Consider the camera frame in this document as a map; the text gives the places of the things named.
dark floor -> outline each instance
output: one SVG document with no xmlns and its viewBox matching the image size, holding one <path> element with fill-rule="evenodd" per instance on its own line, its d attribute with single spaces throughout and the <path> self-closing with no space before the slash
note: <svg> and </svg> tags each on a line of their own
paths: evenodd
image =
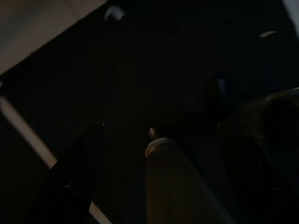
<svg viewBox="0 0 299 224">
<path fill-rule="evenodd" d="M 299 45 L 278 0 L 128 2 L 129 16 L 109 25 L 108 5 L 5 73 L 2 92 L 58 158 L 105 122 L 107 181 L 94 201 L 115 224 L 141 223 L 138 180 L 151 123 L 168 112 L 207 113 L 219 71 L 232 108 L 297 87 Z"/>
</svg>

